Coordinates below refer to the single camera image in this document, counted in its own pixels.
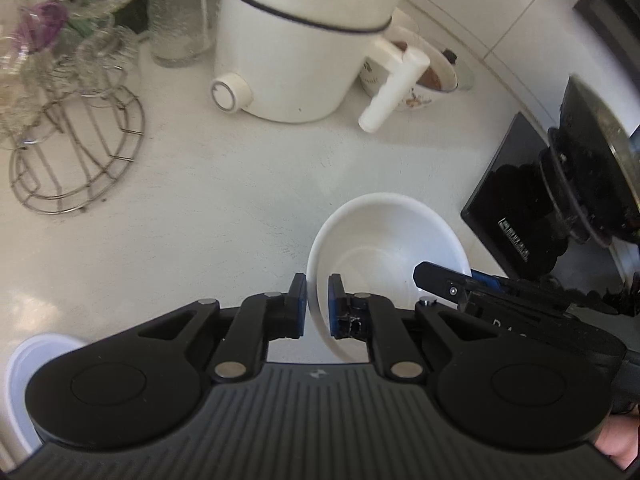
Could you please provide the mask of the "person's right hand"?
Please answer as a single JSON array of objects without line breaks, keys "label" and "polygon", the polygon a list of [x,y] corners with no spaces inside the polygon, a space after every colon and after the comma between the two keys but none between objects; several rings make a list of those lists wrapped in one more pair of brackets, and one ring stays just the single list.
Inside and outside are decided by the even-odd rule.
[{"label": "person's right hand", "polygon": [[615,415],[605,422],[596,448],[626,469],[639,454],[639,415]]}]

